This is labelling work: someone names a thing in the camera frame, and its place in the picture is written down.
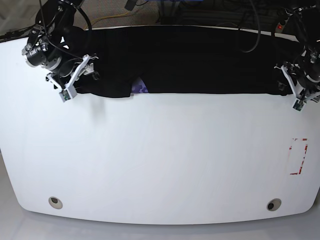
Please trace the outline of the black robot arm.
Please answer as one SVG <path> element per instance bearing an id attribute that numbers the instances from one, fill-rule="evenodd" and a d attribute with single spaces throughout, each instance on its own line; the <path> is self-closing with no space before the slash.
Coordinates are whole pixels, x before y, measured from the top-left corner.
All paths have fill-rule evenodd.
<path id="1" fill-rule="evenodd" d="M 320 101 L 320 10 L 318 7 L 305 6 L 284 9 L 278 14 L 276 25 L 271 32 L 272 41 L 275 33 L 282 33 L 287 25 L 294 29 L 294 36 L 302 49 L 297 53 L 277 46 L 292 60 L 286 60 L 281 66 L 298 103 Z"/>
<path id="2" fill-rule="evenodd" d="M 93 49 L 92 25 L 81 8 L 82 4 L 81 0 L 41 3 L 35 25 L 22 49 L 26 63 L 50 71 L 62 89 L 84 56 L 89 56 L 89 63 L 98 57 Z"/>

